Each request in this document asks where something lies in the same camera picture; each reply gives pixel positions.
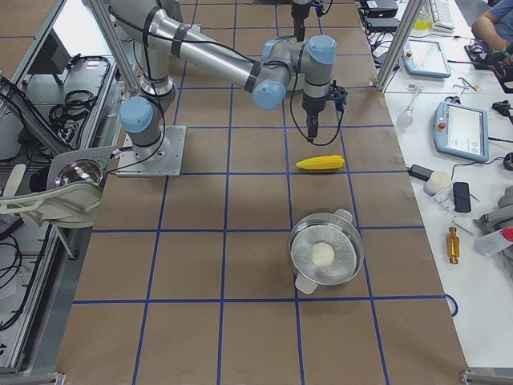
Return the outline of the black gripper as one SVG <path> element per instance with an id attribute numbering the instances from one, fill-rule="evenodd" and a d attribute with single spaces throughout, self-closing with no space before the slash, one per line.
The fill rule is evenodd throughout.
<path id="1" fill-rule="evenodd" d="M 304 21 L 309 16 L 310 7 L 310 0 L 292 0 L 291 16 L 294 21 L 294 35 L 297 41 L 303 41 L 305 38 Z"/>
<path id="2" fill-rule="evenodd" d="M 317 138 L 318 132 L 318 114 L 325 109 L 325 95 L 310 95 L 306 90 L 304 90 L 302 94 L 301 106 L 307 114 L 307 139 L 315 140 Z"/>

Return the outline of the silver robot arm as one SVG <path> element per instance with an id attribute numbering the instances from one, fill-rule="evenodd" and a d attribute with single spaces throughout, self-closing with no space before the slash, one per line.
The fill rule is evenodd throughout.
<path id="1" fill-rule="evenodd" d="M 280 107 L 290 82 L 302 77 L 302 107 L 308 129 L 304 137 L 309 143 L 317 137 L 318 116 L 329 101 L 338 111 L 345 110 L 347 93 L 332 79 L 337 44 L 328 35 L 315 35 L 303 42 L 270 40 L 264 45 L 262 59 L 256 61 L 178 22 L 156 1 L 113 1 L 109 11 L 144 47 L 243 87 L 264 110 Z"/>

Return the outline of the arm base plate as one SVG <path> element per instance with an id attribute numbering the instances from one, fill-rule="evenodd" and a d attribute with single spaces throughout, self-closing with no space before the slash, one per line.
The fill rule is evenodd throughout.
<path id="1" fill-rule="evenodd" d="M 154 177 L 181 174 L 187 127 L 184 125 L 160 125 L 163 139 L 147 148 L 134 145 L 127 133 L 123 145 L 131 147 L 121 152 L 116 176 L 119 177 Z"/>

